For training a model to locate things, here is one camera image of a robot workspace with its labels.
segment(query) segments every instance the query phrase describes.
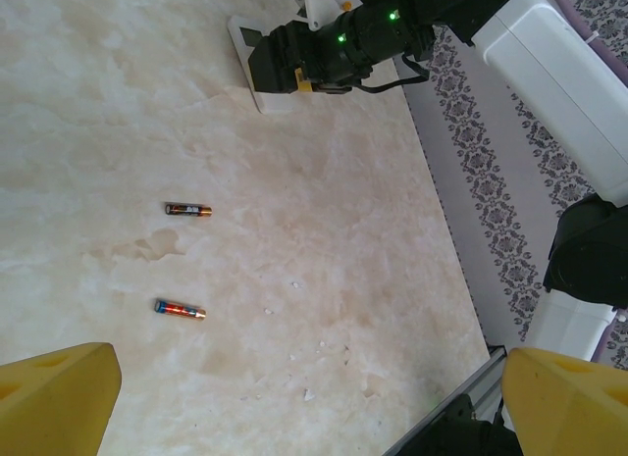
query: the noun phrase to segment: black and gold battery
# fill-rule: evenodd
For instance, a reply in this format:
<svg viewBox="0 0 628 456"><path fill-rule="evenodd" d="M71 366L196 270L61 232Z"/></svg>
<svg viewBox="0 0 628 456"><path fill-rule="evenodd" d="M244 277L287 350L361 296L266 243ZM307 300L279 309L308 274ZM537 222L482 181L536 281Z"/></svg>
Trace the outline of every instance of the black and gold battery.
<svg viewBox="0 0 628 456"><path fill-rule="evenodd" d="M199 218L207 218L212 215L212 208L201 204L166 203L166 214L169 216L196 216Z"/></svg>

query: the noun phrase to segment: yellow foam pad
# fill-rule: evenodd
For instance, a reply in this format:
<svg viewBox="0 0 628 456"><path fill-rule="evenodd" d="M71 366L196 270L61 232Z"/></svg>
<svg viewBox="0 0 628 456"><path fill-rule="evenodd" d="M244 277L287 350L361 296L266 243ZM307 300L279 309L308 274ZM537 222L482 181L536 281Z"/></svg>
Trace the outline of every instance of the yellow foam pad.
<svg viewBox="0 0 628 456"><path fill-rule="evenodd" d="M121 385L108 343L0 366L0 454L95 455Z"/></svg>
<svg viewBox="0 0 628 456"><path fill-rule="evenodd" d="M503 399L526 456L628 454L628 373L544 350L513 350Z"/></svg>

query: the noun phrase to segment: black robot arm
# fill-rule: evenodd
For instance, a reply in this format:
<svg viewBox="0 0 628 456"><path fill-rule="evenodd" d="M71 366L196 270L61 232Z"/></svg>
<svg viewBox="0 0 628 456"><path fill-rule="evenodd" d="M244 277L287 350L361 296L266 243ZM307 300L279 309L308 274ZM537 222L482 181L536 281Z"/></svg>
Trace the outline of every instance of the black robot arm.
<svg viewBox="0 0 628 456"><path fill-rule="evenodd" d="M417 62L431 56L434 26L446 25L462 40L471 37L508 0L361 0L334 22L311 31L306 23L280 25L257 44L249 58L256 91L292 93L303 87L345 93L353 87L372 92L425 81ZM418 74L410 80L369 89L362 79L373 66L402 55Z"/></svg>

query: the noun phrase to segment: debris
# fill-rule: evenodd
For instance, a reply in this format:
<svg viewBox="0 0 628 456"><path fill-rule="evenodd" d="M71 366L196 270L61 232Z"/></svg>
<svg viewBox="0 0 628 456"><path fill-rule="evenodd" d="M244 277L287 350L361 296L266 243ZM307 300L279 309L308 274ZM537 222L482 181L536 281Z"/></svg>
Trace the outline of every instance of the debris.
<svg viewBox="0 0 628 456"><path fill-rule="evenodd" d="M306 389L303 391L303 400L304 400L305 402L309 402L309 401L310 401L310 400L312 400L314 397L316 397L316 394L315 394L312 390L310 390L310 389L307 389L307 388L306 388Z"/></svg>

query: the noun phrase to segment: red and blue battery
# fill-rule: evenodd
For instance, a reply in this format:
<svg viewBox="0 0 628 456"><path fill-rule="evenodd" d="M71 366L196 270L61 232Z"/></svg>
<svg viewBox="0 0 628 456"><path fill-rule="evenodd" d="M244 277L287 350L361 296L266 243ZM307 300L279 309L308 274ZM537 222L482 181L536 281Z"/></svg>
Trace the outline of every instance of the red and blue battery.
<svg viewBox="0 0 628 456"><path fill-rule="evenodd" d="M205 310L196 307L177 304L175 302L167 302L161 299L155 301L155 312L159 314L168 314L170 316L182 316L190 319L202 321L205 319Z"/></svg>

